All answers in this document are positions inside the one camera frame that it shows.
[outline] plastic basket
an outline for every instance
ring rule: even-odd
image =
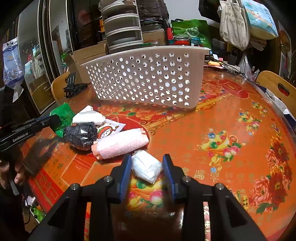
[[[82,64],[99,99],[194,108],[208,48],[158,46]]]

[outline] orange tablecloth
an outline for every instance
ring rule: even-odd
[[[150,154],[162,160],[169,153],[175,165],[200,183],[227,185],[269,240],[276,240],[291,221],[296,210],[292,134],[271,104],[249,83],[241,85],[239,77],[205,70],[193,111],[102,102],[92,88],[67,101],[75,113],[89,104],[107,118],[126,123],[125,129],[145,128]],[[30,186],[45,211],[70,184],[92,184],[120,165],[120,158],[97,162],[92,153],[70,147],[50,128],[29,139],[22,151],[36,174]],[[162,195],[161,176],[151,186],[132,178],[125,208],[112,206],[115,236],[179,240],[182,207],[163,207]],[[157,229],[165,229],[163,237],[156,236]]]

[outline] white tissue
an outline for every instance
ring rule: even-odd
[[[101,113],[94,111],[93,107],[88,105],[73,117],[72,123],[94,122],[95,125],[101,125],[105,120],[106,117]]]
[[[132,170],[135,175],[151,184],[154,184],[162,171],[162,163],[144,150],[137,151],[131,157]]]

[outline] screw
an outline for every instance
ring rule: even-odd
[[[216,184],[216,188],[218,188],[219,190],[222,190],[222,189],[224,189],[224,185],[222,184],[222,183],[217,183]]]
[[[106,176],[106,177],[104,177],[104,181],[107,182],[107,183],[111,182],[112,179],[113,179],[113,178],[112,178],[111,176]]]
[[[183,182],[188,183],[191,181],[191,177],[190,176],[183,176],[182,180],[183,180]]]
[[[70,188],[71,188],[72,190],[76,190],[76,189],[78,189],[78,187],[79,187],[79,184],[78,184],[78,183],[73,183],[73,184],[71,184],[71,186],[70,186]]]

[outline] pink towel roll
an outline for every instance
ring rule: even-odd
[[[146,132],[138,128],[106,136],[94,142],[91,150],[98,160],[102,160],[129,153],[148,143]]]

